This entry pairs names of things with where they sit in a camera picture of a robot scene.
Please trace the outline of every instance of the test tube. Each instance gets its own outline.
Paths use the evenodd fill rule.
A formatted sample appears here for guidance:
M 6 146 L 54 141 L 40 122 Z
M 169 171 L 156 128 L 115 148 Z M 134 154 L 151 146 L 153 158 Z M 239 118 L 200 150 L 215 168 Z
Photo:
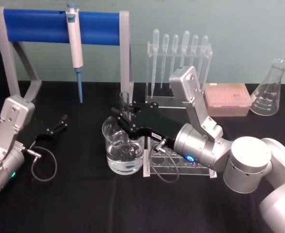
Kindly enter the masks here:
M 181 60 L 180 60 L 181 67 L 183 67 L 184 65 L 184 58 L 185 58 L 187 46 L 189 44 L 189 39 L 190 39 L 190 32 L 188 30 L 184 31 L 183 38 L 182 38 L 182 44 L 181 44 Z
M 164 73 L 165 73 L 165 63 L 166 63 L 166 56 L 167 56 L 167 49 L 169 43 L 169 35 L 165 34 L 163 37 L 163 57 L 162 57 L 162 70 L 161 70 L 161 88 L 163 87 L 163 80 L 164 80 Z
M 131 112 L 129 111 L 129 94 L 127 91 L 123 91 L 119 94 L 119 110 L 123 116 L 127 117 L 128 120 L 131 120 Z M 124 156 L 128 153 L 129 146 L 129 137 L 125 131 L 121 131 L 121 147 Z
M 157 50 L 159 45 L 160 31 L 154 29 L 153 31 L 153 68 L 152 68 L 152 83 L 151 83 L 151 98 L 153 98 L 154 88 L 155 88 L 155 75 L 156 75 L 156 59 L 157 59 Z
M 205 56 L 207 43 L 208 43 L 208 36 L 204 35 L 204 37 L 201 40 L 201 56 L 200 56 L 200 60 L 199 60 L 199 66 L 197 68 L 197 76 L 199 79 L 200 79 L 201 66 L 202 66 L 202 61 L 203 61 L 204 56 Z
M 128 120 L 131 120 L 131 113 L 129 111 L 129 94 L 123 91 L 119 94 L 119 110 Z
M 194 63 L 194 58 L 196 57 L 196 49 L 197 49 L 198 43 L 199 43 L 199 36 L 194 35 L 192 37 L 192 43 L 191 43 L 191 57 L 190 57 L 189 66 L 192 66 Z
M 174 66 L 175 66 L 175 58 L 176 58 L 178 43 L 179 43 L 179 37 L 178 37 L 177 34 L 175 34 L 173 36 L 173 39 L 172 39 L 172 57 L 171 57 L 171 63 L 170 63 L 170 73 L 169 73 L 169 76 L 172 75 L 173 69 L 174 69 Z

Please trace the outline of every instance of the acrylic stand base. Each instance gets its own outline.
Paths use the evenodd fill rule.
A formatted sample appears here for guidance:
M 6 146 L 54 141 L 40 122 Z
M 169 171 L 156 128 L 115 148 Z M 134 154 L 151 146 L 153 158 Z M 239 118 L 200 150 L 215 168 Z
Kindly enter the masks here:
M 148 138 L 148 148 L 151 148 L 156 142 Z M 186 161 L 183 157 L 173 152 L 171 149 L 165 148 L 170 154 L 172 159 L 177 165 L 180 175 L 201 175 L 209 176 L 210 178 L 216 178 L 217 173 L 213 170 L 208 169 L 200 164 L 194 164 Z M 151 152 L 151 161 L 149 160 L 149 150 L 145 150 L 144 160 L 143 160 L 143 175 L 144 177 L 149 177 L 151 174 L 155 174 L 155 171 L 150 166 L 153 163 L 154 169 L 160 174 L 176 174 L 176 168 L 170 161 L 170 159 L 162 154 Z
M 151 96 L 147 96 L 147 103 L 150 102 L 157 102 L 159 108 L 185 109 L 181 101 L 170 96 L 153 96 L 153 98 L 151 98 Z

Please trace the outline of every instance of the transfer pipette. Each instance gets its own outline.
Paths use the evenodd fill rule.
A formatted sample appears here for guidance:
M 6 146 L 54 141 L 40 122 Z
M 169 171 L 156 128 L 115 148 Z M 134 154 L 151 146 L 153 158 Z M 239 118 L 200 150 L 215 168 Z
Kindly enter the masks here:
M 161 88 L 163 87 L 163 80 L 164 80 L 164 73 L 165 73 L 165 63 L 166 63 L 166 56 L 167 56 L 167 49 L 169 43 L 169 35 L 165 34 L 163 37 L 163 57 L 162 57 L 162 70 L 161 70 Z
M 187 46 L 189 44 L 189 39 L 190 39 L 190 32 L 184 31 L 183 38 L 182 38 L 182 44 L 181 44 L 181 60 L 180 60 L 180 66 L 181 67 L 183 67 L 183 65 L 184 65 L 184 58 L 185 58 Z
M 155 75 L 156 75 L 156 59 L 157 59 L 157 50 L 158 43 L 160 39 L 160 31 L 158 29 L 154 29 L 153 31 L 153 68 L 152 68 L 152 84 L 151 84 L 151 98 L 153 98 L 153 92 L 155 88 Z
M 200 78 L 201 66 L 202 66 L 202 61 L 203 61 L 204 56 L 205 56 L 207 43 L 208 43 L 208 36 L 204 35 L 204 37 L 201 40 L 201 56 L 200 56 L 200 60 L 199 60 L 199 66 L 198 66 L 198 69 L 197 69 L 197 76 L 198 76 L 198 78 Z
M 198 43 L 199 43 L 199 36 L 198 35 L 194 35 L 192 37 L 192 43 L 191 43 L 191 56 L 190 56 L 189 66 L 192 66 L 193 63 L 194 63 L 194 58 L 196 56 L 196 49 L 197 49 Z
M 175 35 L 173 36 L 173 39 L 172 39 L 172 56 L 171 56 L 171 63 L 170 63 L 170 73 L 169 73 L 169 76 L 172 75 L 173 69 L 174 69 L 174 66 L 175 66 L 175 58 L 176 58 L 178 43 L 179 43 L 179 37 L 178 37 L 177 34 L 175 34 Z

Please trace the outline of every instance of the pipette tip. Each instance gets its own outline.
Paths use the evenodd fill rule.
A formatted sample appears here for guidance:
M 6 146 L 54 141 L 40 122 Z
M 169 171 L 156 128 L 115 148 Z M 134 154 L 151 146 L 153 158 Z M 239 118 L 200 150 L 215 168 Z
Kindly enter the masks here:
M 82 79 L 81 79 L 81 72 L 76 72 L 76 77 L 78 80 L 78 89 L 79 89 L 79 98 L 80 98 L 80 104 L 83 103 L 83 93 L 82 93 Z
M 154 93 L 154 88 L 155 88 L 155 85 L 151 85 L 151 99 L 153 99 L 153 93 Z

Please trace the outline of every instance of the teal wall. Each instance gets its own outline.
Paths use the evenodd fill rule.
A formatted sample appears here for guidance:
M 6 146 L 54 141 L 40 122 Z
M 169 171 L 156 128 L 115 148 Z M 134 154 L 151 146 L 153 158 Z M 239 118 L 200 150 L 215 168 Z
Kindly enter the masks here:
M 65 9 L 67 0 L 0 0 L 7 8 Z M 209 36 L 207 82 L 259 83 L 273 58 L 285 59 L 285 0 L 76 0 L 82 11 L 131 13 L 135 82 L 144 82 L 147 41 L 184 30 Z M 42 80 L 74 81 L 68 44 L 26 43 Z M 83 45 L 84 81 L 119 82 L 119 47 Z M 27 75 L 20 61 L 17 74 Z

